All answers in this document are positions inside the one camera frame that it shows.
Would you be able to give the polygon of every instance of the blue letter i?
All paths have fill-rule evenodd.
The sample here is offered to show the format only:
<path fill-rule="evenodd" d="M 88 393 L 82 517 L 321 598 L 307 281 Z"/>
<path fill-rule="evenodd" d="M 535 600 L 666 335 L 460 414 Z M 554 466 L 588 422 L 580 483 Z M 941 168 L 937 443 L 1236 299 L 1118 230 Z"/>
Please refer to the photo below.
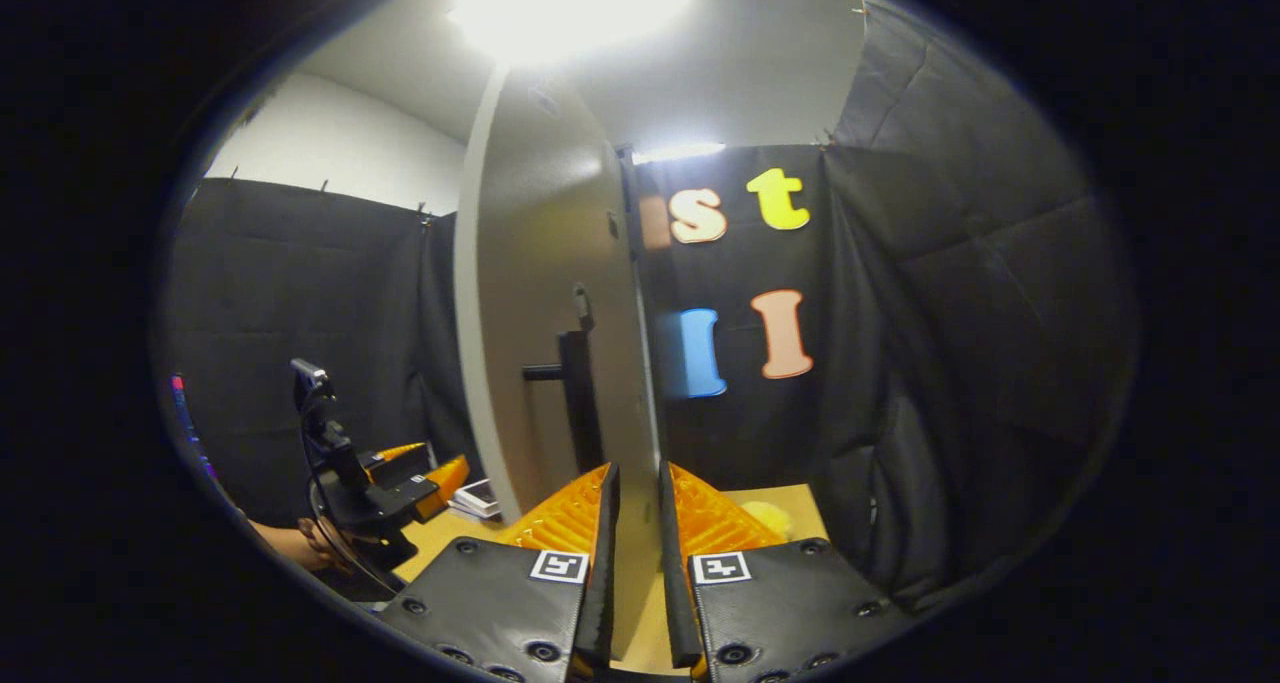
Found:
<path fill-rule="evenodd" d="M 689 396 L 718 396 L 727 384 L 716 368 L 716 349 L 712 345 L 712 326 L 718 315 L 714 310 L 694 308 L 680 315 L 680 333 L 685 340 L 685 381 Z"/>

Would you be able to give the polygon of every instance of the door handle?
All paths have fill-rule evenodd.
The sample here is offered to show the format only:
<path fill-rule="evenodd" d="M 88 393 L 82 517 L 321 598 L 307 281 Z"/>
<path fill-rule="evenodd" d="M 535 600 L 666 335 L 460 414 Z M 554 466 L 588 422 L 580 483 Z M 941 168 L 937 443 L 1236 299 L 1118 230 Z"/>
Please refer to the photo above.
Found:
<path fill-rule="evenodd" d="M 559 381 L 564 386 L 568 428 L 573 437 L 573 458 L 579 473 L 604 464 L 600 417 L 595 408 L 595 382 L 591 379 L 591 349 L 586 331 L 559 333 L 559 363 L 525 365 L 525 381 Z"/>

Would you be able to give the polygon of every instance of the white wall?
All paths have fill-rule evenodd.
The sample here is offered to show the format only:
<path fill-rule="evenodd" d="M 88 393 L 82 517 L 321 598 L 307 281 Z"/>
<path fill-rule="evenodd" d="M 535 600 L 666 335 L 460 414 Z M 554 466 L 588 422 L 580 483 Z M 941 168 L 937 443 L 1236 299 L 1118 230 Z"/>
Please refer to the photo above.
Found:
<path fill-rule="evenodd" d="M 379 203 L 452 214 L 458 208 L 458 141 L 378 98 L 296 73 L 224 143 L 206 178 L 287 183 Z"/>

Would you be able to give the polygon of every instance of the black curtain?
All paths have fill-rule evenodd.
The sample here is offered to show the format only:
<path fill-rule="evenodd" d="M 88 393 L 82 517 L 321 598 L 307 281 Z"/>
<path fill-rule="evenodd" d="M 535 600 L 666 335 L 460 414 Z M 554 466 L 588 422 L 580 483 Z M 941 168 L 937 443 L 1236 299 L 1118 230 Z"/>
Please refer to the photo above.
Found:
<path fill-rule="evenodd" d="M 329 372 L 362 450 L 430 441 L 483 469 L 462 393 L 453 215 L 205 180 L 173 237 L 163 349 L 219 482 L 252 521 L 311 515 L 289 359 Z"/>
<path fill-rule="evenodd" d="M 883 251 L 882 290 L 918 306 L 964 411 L 940 454 L 956 573 L 973 573 L 1015 553 L 1110 445 L 1134 376 L 1137 295 L 1105 194 L 1053 124 L 936 26 L 864 3 L 832 185 L 861 246 Z M 934 413 L 956 420 L 940 400 Z"/>
<path fill-rule="evenodd" d="M 804 226 L 764 223 L 745 183 L 769 168 L 803 183 Z M 716 310 L 727 382 L 671 395 L 681 372 L 662 370 L 664 454 L 722 489 L 809 483 L 832 541 L 881 587 L 913 599 L 1018 551 L 1105 445 L 1134 320 L 1093 208 L 1036 215 L 1030 196 L 1023 226 L 977 233 L 945 165 L 852 146 L 728 148 L 640 165 L 636 182 L 650 215 L 710 188 L 728 221 L 691 244 L 648 226 L 655 349 L 682 345 L 663 317 Z M 804 295 L 813 368 L 765 379 L 750 301 L 782 288 Z"/>

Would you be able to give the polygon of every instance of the wooden table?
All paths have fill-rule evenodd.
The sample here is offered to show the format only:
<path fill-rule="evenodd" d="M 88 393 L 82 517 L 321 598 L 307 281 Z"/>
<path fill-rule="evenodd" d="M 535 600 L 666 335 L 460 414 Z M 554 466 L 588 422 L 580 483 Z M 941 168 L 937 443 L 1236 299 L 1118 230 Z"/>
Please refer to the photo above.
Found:
<path fill-rule="evenodd" d="M 768 501 L 781 506 L 791 515 L 791 540 L 826 538 L 827 528 L 818 514 L 818 505 L 813 500 L 809 486 L 783 486 L 777 489 L 755 489 L 749 491 L 723 491 L 730 500 L 736 504 L 745 501 Z M 444 550 L 449 541 L 458 536 L 470 536 L 481 541 L 493 541 L 503 531 L 503 524 L 483 522 L 471 518 L 453 509 L 435 515 L 426 523 L 411 523 L 403 528 L 404 537 L 417 546 L 417 555 L 398 565 L 396 573 L 412 581 L 426 568 L 430 560 Z M 639 673 L 658 673 L 667 675 L 680 675 L 687 669 L 675 669 L 671 666 L 671 642 L 667 637 L 667 597 L 663 590 L 662 570 L 654 570 L 649 583 L 649 595 L 645 600 L 644 610 L 640 614 L 640 623 L 636 634 L 627 641 L 614 641 L 613 668 Z"/>

